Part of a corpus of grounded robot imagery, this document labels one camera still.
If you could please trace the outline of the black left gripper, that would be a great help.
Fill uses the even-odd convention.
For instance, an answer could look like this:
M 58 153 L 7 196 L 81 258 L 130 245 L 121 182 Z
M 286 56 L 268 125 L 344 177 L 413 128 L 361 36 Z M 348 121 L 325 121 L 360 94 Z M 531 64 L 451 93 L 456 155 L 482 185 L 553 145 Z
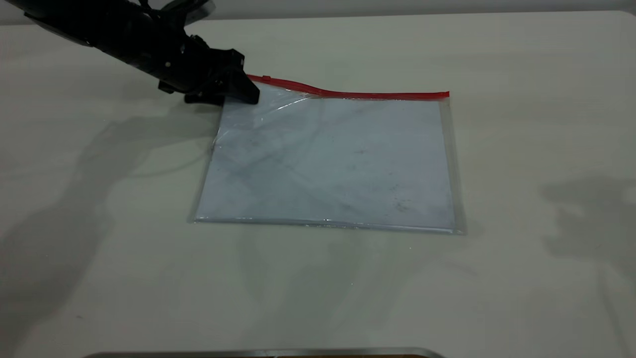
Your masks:
M 199 36 L 186 34 L 161 34 L 158 46 L 159 90 L 185 94 L 186 104 L 223 105 L 226 97 L 258 104 L 260 90 L 245 74 L 241 52 L 210 48 Z

